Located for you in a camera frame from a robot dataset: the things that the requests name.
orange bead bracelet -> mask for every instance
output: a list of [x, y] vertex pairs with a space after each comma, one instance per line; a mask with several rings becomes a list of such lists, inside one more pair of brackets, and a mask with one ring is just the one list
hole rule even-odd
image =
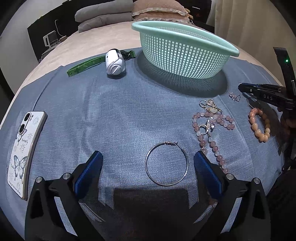
[[[256, 123], [256, 115], [259, 115], [265, 123], [265, 131], [264, 133], [258, 129], [258, 124]], [[267, 142], [270, 137], [270, 120], [267, 118], [267, 115], [263, 113], [263, 111], [259, 108], [251, 109], [249, 113], [249, 122], [251, 123], [251, 128], [255, 131], [255, 136], [259, 138], [259, 141]]]

gray pillow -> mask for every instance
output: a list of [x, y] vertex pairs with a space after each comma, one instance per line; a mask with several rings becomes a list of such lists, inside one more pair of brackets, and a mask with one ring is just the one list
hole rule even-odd
[[84, 21], [78, 26], [79, 33], [110, 24], [133, 21], [131, 12], [106, 14]]
[[133, 10], [133, 0], [115, 0], [84, 7], [75, 14], [75, 21], [82, 23], [85, 20], [95, 18], [100, 15], [131, 12]]

beige bedding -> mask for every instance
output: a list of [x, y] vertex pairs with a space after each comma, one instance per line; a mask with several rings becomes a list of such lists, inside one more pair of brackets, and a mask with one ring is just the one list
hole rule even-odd
[[[132, 22], [123, 22], [94, 28], [80, 34], [75, 32], [63, 43], [59, 44], [24, 80], [21, 87], [16, 92], [15, 97], [13, 98], [1, 122], [0, 129], [18, 93], [29, 83], [32, 83], [36, 79], [51, 72], [52, 70], [55, 70], [61, 65], [65, 66], [81, 59], [102, 54], [112, 48], [130, 49], [141, 47], [139, 32], [132, 30], [131, 25]], [[240, 50], [240, 56], [238, 59], [246, 60], [250, 63], [262, 66], [262, 64], [251, 55], [240, 48], [238, 49]], [[281, 85], [280, 82], [264, 66], [262, 67], [277, 81], [279, 85]]]

mint green plastic basket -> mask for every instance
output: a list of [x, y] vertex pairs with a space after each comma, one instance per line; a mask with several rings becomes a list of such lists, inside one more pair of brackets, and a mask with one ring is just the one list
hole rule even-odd
[[228, 41], [185, 24], [139, 21], [132, 29], [140, 32], [144, 55], [152, 64], [181, 76], [210, 78], [229, 56], [239, 56], [239, 50]]

blue gripper pad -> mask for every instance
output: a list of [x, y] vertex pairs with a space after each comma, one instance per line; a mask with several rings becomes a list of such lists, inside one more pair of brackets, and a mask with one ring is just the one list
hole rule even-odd
[[201, 174], [211, 197], [219, 199], [223, 193], [223, 184], [212, 168], [215, 168], [215, 171], [221, 171], [220, 168], [212, 164], [202, 151], [198, 151], [193, 160], [195, 171]]
[[84, 165], [86, 165], [86, 167], [74, 183], [74, 192], [78, 199], [86, 196], [93, 178], [95, 176], [100, 176], [103, 165], [103, 155], [95, 151]]

